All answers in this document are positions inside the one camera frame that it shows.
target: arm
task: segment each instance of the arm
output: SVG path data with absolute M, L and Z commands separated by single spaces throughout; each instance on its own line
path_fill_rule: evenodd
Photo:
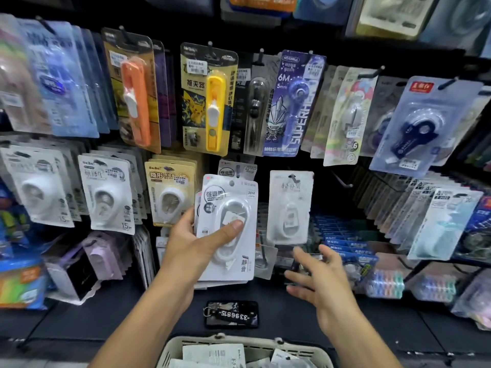
M 289 285 L 288 293 L 316 307 L 319 326 L 334 345 L 343 367 L 402 368 L 359 309 L 339 254 L 325 245 L 319 250 L 328 263 L 316 260 L 300 247 L 294 248 L 295 259 L 312 276 L 286 271 L 288 279 L 303 285 Z
M 90 368 L 154 367 L 172 328 L 193 300 L 194 284 L 218 247 L 243 228 L 240 220 L 197 239 L 194 210 L 173 227 L 162 266 L 150 287 L 90 363 Z

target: left hand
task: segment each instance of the left hand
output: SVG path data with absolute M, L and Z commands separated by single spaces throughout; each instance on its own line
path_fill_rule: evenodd
M 173 283 L 184 294 L 183 313 L 193 300 L 194 284 L 210 263 L 215 251 L 232 241 L 243 228 L 240 220 L 230 222 L 218 231 L 197 238 L 193 234 L 194 208 L 189 208 L 172 228 L 163 256 L 162 265 L 154 284 Z

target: forearm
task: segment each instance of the forearm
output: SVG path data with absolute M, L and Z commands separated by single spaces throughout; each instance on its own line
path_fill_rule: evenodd
M 343 368 L 402 368 L 395 355 L 361 311 L 333 321 L 328 338 Z
M 93 359 L 90 368 L 154 367 L 181 316 L 182 290 L 151 286 Z

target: fingernail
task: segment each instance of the fingernail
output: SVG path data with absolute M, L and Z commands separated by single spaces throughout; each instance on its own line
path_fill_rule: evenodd
M 241 229 L 244 226 L 244 223 L 240 219 L 236 219 L 232 221 L 232 227 L 235 229 Z

